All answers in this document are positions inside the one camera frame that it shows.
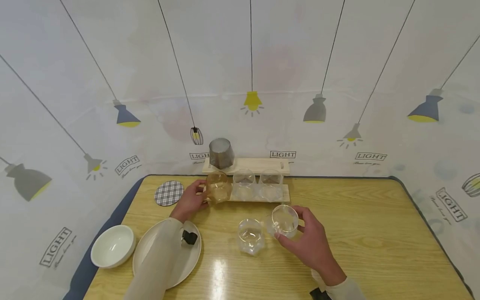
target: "wooden tray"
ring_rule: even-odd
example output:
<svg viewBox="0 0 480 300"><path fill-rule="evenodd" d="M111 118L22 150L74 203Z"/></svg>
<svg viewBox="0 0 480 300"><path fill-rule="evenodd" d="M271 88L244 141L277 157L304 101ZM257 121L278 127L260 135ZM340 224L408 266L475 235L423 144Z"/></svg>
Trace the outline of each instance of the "wooden tray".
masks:
<svg viewBox="0 0 480 300"><path fill-rule="evenodd" d="M283 198L281 200L271 201L272 203L290 203L290 191L288 190L288 185L283 184L282 187L283 187ZM268 202L268 201L265 201L262 197L259 197L259 196L256 196L255 198L252 198L247 201L243 201L236 198L235 195L232 194L230 196L229 202Z"/></svg>
<svg viewBox="0 0 480 300"><path fill-rule="evenodd" d="M233 175L235 171L240 169L249 169L255 175L260 175L267 169L274 169L279 171L282 175L290 174L290 166L288 165L288 159L286 158L235 158L233 165L229 168L220 170L227 175ZM210 158L206 158L202 173L212 173L218 171L217 168L210 165Z"/></svg>

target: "white sleeve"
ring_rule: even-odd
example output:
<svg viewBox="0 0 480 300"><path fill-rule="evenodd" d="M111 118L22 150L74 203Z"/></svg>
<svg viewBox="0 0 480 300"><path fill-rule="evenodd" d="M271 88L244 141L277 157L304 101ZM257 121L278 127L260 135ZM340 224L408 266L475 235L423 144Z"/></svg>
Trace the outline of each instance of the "white sleeve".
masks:
<svg viewBox="0 0 480 300"><path fill-rule="evenodd" d="M320 275L313 270L312 277L318 283L319 288L325 290L332 300L366 300L359 286L349 277L333 287L327 286Z"/></svg>
<svg viewBox="0 0 480 300"><path fill-rule="evenodd" d="M168 218L125 293L125 300L161 300L181 248L183 224Z"/></svg>

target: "person's left hand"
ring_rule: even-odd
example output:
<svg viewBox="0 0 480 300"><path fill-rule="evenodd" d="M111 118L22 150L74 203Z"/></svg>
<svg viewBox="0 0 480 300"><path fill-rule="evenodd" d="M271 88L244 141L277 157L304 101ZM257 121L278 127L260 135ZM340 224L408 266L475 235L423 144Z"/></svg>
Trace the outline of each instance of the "person's left hand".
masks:
<svg viewBox="0 0 480 300"><path fill-rule="evenodd" d="M204 192L204 188L200 186L205 183L205 180L197 180L189 185L185 191L183 191L183 195L180 197L180 200L178 200L170 217L184 223L194 213L207 208L208 203L205 201L207 194L206 191Z"/></svg>

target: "drinking glass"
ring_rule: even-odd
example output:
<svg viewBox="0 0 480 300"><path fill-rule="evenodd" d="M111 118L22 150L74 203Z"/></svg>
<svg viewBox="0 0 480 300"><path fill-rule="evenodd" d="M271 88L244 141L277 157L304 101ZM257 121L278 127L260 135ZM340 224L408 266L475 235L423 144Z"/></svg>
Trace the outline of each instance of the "drinking glass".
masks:
<svg viewBox="0 0 480 300"><path fill-rule="evenodd" d="M283 198L283 175L277 170L268 169L260 174L260 196L267 202Z"/></svg>
<svg viewBox="0 0 480 300"><path fill-rule="evenodd" d="M241 201L255 196L255 174L248 169L240 169L233 173L233 194Z"/></svg>
<svg viewBox="0 0 480 300"><path fill-rule="evenodd" d="M265 237L260 222L255 219L241 221L237 241L240 251L251 255L257 254L265 245Z"/></svg>
<svg viewBox="0 0 480 300"><path fill-rule="evenodd" d="M210 199L210 205L230 200L232 184L228 182L228 177L224 172L215 171L210 173L206 181L207 197Z"/></svg>
<svg viewBox="0 0 480 300"><path fill-rule="evenodd" d="M265 218L265 227L272 236L278 232L289 239L293 238L297 233L298 225L299 216L297 212L285 204L275 207L272 214Z"/></svg>

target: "hand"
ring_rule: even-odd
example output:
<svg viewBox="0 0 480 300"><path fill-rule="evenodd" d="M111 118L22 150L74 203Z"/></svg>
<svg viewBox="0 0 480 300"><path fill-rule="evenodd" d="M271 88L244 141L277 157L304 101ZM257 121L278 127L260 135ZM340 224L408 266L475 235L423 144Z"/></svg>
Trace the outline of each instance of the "hand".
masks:
<svg viewBox="0 0 480 300"><path fill-rule="evenodd" d="M296 255L307 267L317 271L328 286L336 286L344 282L347 276L333 257L324 226L307 207L295 205L293 209L305 222L305 227L298 226L298 230L303 232L302 237L294 242L286 236L276 233L275 238L280 245Z"/></svg>
<svg viewBox="0 0 480 300"><path fill-rule="evenodd" d="M204 188L200 186L205 183L205 180L197 180L189 185L185 191L183 191L183 195L180 197L180 200L178 200L170 217L185 223L193 214L208 207L208 203L205 201L207 194L204 192Z"/></svg>

